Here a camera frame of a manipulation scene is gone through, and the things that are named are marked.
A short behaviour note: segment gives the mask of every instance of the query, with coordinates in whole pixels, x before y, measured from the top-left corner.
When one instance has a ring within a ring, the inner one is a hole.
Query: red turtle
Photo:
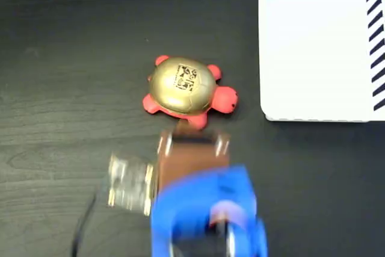
[[[149,76],[150,93],[143,99],[148,113],[163,111],[202,129],[211,108],[224,114],[234,111],[238,94],[231,87],[217,85],[221,78],[218,66],[167,55],[159,56],[155,65]]]

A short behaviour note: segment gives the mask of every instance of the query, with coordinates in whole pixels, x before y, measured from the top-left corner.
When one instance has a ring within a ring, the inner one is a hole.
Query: wood grain
[[[176,121],[141,100],[170,54],[237,89],[209,128],[249,169],[271,256],[381,256],[384,126],[267,122],[257,18],[257,0],[0,0],[0,255],[68,256],[110,153],[154,158]],[[148,220],[101,200],[81,256],[149,254]]]

